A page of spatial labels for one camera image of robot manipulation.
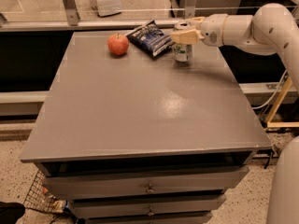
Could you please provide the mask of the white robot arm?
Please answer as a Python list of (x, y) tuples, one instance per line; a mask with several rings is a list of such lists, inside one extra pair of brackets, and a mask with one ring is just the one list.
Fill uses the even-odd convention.
[[(277, 54), (299, 91), (299, 28), (281, 4), (267, 4), (253, 15), (213, 14), (180, 21), (171, 33), (175, 43), (234, 46), (247, 53)], [(279, 155), (266, 224), (299, 224), (299, 137)]]

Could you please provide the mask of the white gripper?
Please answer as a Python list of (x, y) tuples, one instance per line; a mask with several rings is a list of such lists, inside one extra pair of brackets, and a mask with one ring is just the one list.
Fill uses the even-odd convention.
[(199, 40), (203, 40), (208, 46), (221, 47), (223, 27), (227, 18), (227, 14), (213, 14), (206, 18), (193, 17), (188, 19), (188, 22), (195, 29), (173, 31), (170, 36), (175, 43), (179, 44), (194, 45)]

